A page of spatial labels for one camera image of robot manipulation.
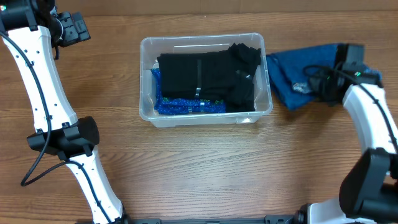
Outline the blue denim jeans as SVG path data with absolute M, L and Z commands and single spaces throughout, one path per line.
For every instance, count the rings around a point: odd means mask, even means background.
M 345 79 L 342 99 L 351 85 L 369 84 L 382 88 L 381 73 L 364 64 L 364 46 L 325 44 L 266 55 L 271 88 L 289 110 L 318 100 L 310 88 L 310 74 L 318 70 L 337 73 Z

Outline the black cloth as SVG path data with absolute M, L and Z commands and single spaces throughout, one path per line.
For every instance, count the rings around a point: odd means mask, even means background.
M 223 100 L 237 78 L 227 50 L 201 54 L 161 54 L 162 96 L 189 100 Z
M 227 98 L 254 94 L 253 79 L 257 67 L 261 64 L 261 49 L 248 47 L 244 43 L 234 43 L 228 51 L 235 71 L 236 84 Z

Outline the blue green sparkly fabric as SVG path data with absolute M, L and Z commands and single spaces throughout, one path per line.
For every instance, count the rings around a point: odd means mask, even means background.
M 167 98 L 162 96 L 160 89 L 160 68 L 151 69 L 156 84 L 156 101 L 154 109 L 159 114 L 182 115 L 190 113 L 225 113 L 226 104 L 223 100 L 187 100 L 181 98 Z

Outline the black socks bundle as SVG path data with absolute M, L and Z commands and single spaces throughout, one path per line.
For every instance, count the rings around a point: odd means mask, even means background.
M 227 113 L 240 113 L 255 111 L 254 95 L 252 93 L 246 96 L 231 96 L 226 99 Z

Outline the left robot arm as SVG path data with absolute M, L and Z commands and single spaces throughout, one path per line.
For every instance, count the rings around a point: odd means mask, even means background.
M 96 122 L 91 116 L 76 115 L 55 65 L 61 47 L 90 39 L 82 15 L 59 13 L 54 1 L 1 1 L 1 37 L 14 57 L 32 107 L 35 133 L 27 142 L 39 152 L 21 186 L 67 166 L 86 197 L 93 223 L 129 223 L 100 161 Z

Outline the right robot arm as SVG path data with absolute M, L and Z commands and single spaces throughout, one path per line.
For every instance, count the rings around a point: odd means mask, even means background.
M 341 183 L 339 196 L 302 206 L 292 223 L 395 223 L 397 126 L 386 103 L 381 76 L 369 71 L 364 46 L 339 44 L 330 67 L 307 65 L 312 91 L 319 100 L 340 103 L 354 122 L 361 157 Z

